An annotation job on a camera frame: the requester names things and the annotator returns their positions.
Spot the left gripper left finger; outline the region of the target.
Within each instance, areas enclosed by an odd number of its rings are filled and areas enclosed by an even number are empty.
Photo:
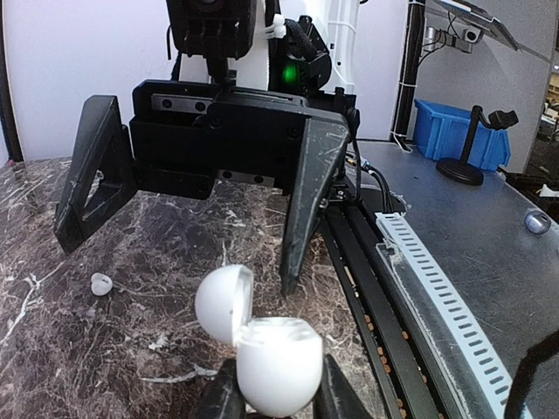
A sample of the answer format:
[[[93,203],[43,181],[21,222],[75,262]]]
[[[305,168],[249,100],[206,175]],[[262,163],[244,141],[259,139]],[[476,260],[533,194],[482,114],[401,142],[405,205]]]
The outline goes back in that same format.
[[[236,361],[227,359],[208,383],[199,403],[197,418],[245,418],[245,399],[237,383]]]

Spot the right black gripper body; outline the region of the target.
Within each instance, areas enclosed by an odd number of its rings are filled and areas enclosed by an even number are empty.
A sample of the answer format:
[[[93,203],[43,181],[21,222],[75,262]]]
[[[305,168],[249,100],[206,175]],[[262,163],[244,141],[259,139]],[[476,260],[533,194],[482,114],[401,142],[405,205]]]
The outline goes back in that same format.
[[[301,96],[146,80],[132,93],[140,190],[203,200],[217,178],[281,189],[327,179],[349,141],[347,120]]]

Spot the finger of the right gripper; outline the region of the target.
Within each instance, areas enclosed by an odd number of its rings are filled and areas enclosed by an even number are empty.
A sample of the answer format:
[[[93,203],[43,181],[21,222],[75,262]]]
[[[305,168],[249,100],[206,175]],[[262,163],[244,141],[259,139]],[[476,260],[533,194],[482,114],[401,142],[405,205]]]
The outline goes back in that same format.
[[[63,252],[76,251],[137,190],[118,98],[93,95],[82,107],[72,162],[55,211],[53,232]]]
[[[281,293],[291,294],[300,277],[322,199],[344,155],[349,128],[341,116],[313,117],[305,123],[281,246]]]

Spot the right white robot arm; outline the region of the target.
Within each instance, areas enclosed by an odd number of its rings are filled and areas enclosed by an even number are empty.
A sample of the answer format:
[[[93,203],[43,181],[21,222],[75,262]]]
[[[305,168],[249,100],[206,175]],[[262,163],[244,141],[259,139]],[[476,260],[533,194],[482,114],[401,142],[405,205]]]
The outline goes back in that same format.
[[[279,274],[293,291],[308,244],[345,174],[360,124],[352,58],[356,1],[170,1],[180,65],[148,79],[121,120],[88,98],[53,232],[76,251],[138,191],[207,199],[216,180],[289,198]]]

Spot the white earbud charging case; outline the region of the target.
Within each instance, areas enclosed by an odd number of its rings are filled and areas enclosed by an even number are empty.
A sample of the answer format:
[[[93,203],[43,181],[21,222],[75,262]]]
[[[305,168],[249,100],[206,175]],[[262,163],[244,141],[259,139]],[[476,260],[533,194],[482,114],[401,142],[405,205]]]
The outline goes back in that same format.
[[[314,398],[323,371],[322,337],[303,319],[252,315],[254,274],[242,264],[204,277],[195,313],[211,338],[235,350],[236,379],[258,413],[287,418]]]

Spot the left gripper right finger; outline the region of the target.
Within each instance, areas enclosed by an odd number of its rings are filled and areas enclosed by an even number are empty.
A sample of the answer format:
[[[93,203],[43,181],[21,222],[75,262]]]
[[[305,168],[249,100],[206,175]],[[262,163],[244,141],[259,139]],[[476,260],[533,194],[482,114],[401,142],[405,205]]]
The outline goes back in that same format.
[[[372,418],[331,354],[324,357],[321,383],[313,399],[313,418]]]

